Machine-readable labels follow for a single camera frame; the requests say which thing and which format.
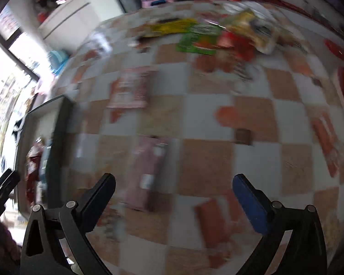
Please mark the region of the plain pink snack packet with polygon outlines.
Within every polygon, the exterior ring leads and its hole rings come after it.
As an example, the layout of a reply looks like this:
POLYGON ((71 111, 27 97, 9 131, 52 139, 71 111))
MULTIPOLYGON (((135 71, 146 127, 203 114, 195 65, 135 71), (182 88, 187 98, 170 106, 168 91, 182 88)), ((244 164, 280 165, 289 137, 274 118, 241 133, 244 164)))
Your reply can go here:
POLYGON ((168 140, 161 137, 138 136, 132 151, 124 203, 133 210, 149 211, 156 178, 166 156, 168 140))

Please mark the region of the pink printed snack bag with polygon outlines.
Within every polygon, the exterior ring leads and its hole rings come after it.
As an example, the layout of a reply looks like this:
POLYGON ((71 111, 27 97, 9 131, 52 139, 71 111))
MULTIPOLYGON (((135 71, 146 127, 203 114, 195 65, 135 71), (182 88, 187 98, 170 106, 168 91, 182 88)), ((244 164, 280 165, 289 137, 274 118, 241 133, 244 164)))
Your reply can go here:
POLYGON ((108 108, 143 109, 148 106, 152 79, 157 69, 141 66, 123 70, 112 83, 108 108))

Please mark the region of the yellow snack packet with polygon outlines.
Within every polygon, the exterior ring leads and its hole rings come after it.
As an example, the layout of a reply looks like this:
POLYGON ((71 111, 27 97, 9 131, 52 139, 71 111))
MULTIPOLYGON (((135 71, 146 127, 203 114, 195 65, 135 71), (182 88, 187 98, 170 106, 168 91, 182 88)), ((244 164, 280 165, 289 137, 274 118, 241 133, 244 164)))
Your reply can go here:
POLYGON ((193 18, 170 19, 163 22, 156 22, 147 25, 146 29, 141 31, 141 38, 155 38, 177 33, 186 33, 191 27, 197 24, 193 18))

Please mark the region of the green snack packet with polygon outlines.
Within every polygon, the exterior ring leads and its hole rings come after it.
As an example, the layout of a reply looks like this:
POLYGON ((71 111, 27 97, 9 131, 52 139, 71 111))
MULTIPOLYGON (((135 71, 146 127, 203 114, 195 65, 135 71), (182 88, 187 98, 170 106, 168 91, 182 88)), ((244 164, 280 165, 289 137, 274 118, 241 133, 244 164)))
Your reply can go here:
POLYGON ((176 46, 177 51, 215 55, 222 29, 214 24, 196 24, 185 33, 176 46))

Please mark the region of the blue plastic basin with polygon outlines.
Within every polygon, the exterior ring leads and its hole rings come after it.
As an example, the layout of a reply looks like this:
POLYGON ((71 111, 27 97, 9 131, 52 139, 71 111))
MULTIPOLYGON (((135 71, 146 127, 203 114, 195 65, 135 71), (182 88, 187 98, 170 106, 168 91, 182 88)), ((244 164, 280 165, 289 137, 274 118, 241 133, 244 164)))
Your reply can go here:
POLYGON ((65 50, 52 50, 48 52, 51 71, 54 75, 59 75, 69 60, 69 54, 65 50))

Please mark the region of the red snack packet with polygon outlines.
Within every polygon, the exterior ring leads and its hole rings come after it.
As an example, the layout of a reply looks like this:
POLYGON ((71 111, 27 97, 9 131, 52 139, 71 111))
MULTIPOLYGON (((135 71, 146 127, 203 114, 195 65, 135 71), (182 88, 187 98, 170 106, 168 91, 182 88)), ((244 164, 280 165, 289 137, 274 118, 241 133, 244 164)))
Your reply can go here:
POLYGON ((255 58, 256 48, 251 39, 223 30, 217 40, 218 48, 227 48, 235 56, 243 61, 251 61, 255 58))

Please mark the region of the large bread snack bag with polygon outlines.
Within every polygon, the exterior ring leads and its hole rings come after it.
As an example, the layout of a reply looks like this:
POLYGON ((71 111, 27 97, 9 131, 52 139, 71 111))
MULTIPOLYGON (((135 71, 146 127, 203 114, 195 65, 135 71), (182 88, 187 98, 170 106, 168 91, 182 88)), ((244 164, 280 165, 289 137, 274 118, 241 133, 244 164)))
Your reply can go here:
POLYGON ((238 36, 250 39, 256 50, 269 55, 275 49, 280 34, 279 25, 251 8, 228 15, 221 26, 238 36))

